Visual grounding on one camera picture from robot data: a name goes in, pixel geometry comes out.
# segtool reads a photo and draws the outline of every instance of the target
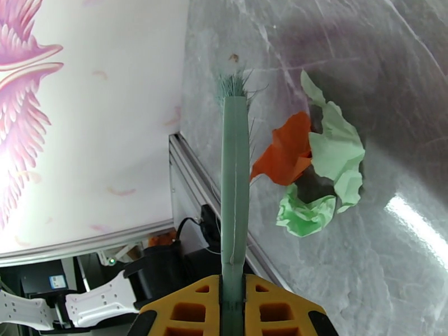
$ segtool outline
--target green brush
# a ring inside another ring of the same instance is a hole
[[[221,335],[244,336],[243,266],[249,221],[250,99],[242,70],[218,79],[222,108]]]

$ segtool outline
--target white wall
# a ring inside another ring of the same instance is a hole
[[[36,92],[51,125],[0,253],[171,218],[167,136],[178,130],[188,3],[43,0],[31,33],[63,49],[35,64],[64,66]]]

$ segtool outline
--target pink feather pattern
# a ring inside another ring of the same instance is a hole
[[[0,230],[8,223],[11,211],[30,180],[42,152],[48,117],[38,109],[36,93],[41,80],[62,68],[62,63],[26,67],[0,82]]]
[[[0,71],[38,62],[62,50],[43,46],[31,34],[42,0],[0,0]]]

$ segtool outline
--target black cable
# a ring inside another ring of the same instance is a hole
[[[191,217],[184,218],[184,219],[180,222],[178,231],[176,232],[176,240],[180,240],[180,234],[182,233],[182,229],[184,228],[185,223],[186,223],[187,221],[189,221],[189,220],[193,221],[196,225],[199,226],[199,223],[198,223],[195,219],[193,219],[193,218],[191,218]]]

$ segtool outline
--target marble surface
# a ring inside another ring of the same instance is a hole
[[[359,205],[303,239],[275,225],[284,188],[251,187],[250,231],[340,335],[448,334],[448,0],[191,0],[181,132],[220,182],[213,74],[232,54],[268,86],[253,161],[308,110],[306,69],[366,147]]]

